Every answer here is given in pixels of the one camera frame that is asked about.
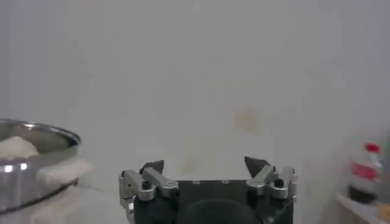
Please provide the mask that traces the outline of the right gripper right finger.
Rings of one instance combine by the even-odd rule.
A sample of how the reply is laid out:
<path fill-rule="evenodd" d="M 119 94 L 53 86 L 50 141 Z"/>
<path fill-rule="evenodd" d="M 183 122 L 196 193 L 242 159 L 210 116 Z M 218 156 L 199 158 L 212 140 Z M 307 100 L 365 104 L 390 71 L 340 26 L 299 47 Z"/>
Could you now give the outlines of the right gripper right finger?
<path fill-rule="evenodd" d="M 248 188 L 257 196 L 264 196 L 267 193 L 277 200 L 297 196 L 297 174 L 292 167 L 284 167 L 278 172 L 275 166 L 270 165 L 264 159 L 244 157 L 245 165 L 251 179 L 246 181 Z"/>

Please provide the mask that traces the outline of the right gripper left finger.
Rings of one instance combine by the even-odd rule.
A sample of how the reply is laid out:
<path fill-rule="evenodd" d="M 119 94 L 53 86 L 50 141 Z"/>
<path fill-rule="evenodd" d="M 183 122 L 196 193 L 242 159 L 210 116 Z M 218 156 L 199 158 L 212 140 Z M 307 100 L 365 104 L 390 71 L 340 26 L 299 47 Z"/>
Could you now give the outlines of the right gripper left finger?
<path fill-rule="evenodd" d="M 172 197 L 179 190 L 179 183 L 163 175 L 163 159 L 145 163 L 139 171 L 123 170 L 118 177 L 119 204 L 131 210 L 134 199 L 152 201 L 157 192 Z"/>

